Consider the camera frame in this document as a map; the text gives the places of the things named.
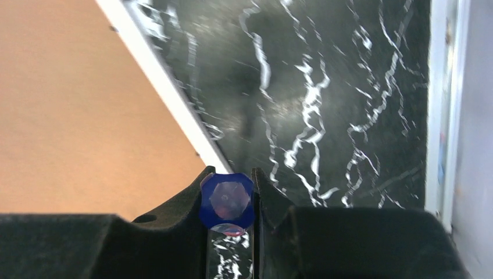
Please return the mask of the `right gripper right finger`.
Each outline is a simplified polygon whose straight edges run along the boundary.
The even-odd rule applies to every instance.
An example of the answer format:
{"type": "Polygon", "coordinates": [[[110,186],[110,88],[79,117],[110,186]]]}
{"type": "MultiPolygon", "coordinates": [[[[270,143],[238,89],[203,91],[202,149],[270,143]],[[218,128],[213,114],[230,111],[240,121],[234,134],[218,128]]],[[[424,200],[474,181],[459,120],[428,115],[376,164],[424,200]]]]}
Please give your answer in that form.
{"type": "Polygon", "coordinates": [[[441,223],[423,210],[297,206],[260,168],[254,278],[466,278],[441,223]]]}

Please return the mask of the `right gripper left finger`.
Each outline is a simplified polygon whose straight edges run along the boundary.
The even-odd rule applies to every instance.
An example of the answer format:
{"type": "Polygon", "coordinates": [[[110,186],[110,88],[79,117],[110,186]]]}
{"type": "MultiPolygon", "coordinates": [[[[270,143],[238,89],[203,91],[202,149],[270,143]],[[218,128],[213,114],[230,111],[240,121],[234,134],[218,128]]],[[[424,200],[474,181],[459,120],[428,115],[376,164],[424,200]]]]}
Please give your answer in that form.
{"type": "Polygon", "coordinates": [[[2,278],[206,278],[200,182],[126,221],[115,214],[2,214],[2,278]]]}

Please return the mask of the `blue red screwdriver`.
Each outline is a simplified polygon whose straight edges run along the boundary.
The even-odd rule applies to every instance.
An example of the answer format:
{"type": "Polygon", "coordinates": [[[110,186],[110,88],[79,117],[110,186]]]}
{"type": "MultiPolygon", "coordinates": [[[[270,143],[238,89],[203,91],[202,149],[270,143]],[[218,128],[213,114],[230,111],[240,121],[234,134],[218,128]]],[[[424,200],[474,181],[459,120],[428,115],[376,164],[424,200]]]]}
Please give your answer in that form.
{"type": "Polygon", "coordinates": [[[253,186],[244,173],[208,174],[200,183],[204,226],[228,237],[245,234],[255,221],[253,186]]]}

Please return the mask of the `white picture frame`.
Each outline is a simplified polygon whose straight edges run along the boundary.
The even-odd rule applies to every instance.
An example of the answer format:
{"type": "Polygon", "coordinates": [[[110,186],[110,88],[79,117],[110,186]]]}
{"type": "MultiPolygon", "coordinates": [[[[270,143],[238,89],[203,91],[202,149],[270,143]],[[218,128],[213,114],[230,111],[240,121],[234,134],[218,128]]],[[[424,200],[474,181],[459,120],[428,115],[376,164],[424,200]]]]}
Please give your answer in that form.
{"type": "Polygon", "coordinates": [[[204,167],[96,2],[1,2],[2,213],[132,220],[204,167]]]}

